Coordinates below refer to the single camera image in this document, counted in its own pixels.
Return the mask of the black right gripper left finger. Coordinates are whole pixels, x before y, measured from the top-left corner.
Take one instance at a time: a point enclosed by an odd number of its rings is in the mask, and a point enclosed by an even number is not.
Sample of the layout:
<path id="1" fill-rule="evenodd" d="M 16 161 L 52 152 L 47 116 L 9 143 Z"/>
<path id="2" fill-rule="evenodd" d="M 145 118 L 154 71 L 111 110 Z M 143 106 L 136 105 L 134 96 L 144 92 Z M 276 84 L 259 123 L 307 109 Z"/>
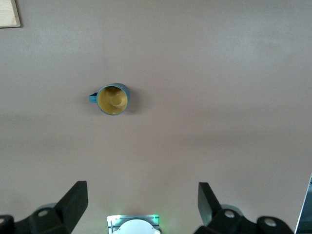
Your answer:
<path id="1" fill-rule="evenodd" d="M 88 206 L 86 181 L 77 181 L 53 207 L 36 210 L 18 222 L 11 215 L 0 216 L 2 234 L 70 234 Z"/>

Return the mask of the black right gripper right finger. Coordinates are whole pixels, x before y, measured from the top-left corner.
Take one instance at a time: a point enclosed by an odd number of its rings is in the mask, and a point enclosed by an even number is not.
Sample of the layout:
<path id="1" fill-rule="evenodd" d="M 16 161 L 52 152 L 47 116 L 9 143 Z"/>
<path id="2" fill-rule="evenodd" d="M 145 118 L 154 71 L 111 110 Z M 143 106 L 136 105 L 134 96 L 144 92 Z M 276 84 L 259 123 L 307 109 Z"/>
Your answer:
<path id="1" fill-rule="evenodd" d="M 256 223 L 230 208 L 223 208 L 207 182 L 198 184 L 197 206 L 203 225 L 196 234 L 292 234 L 281 219 L 261 216 Z"/>

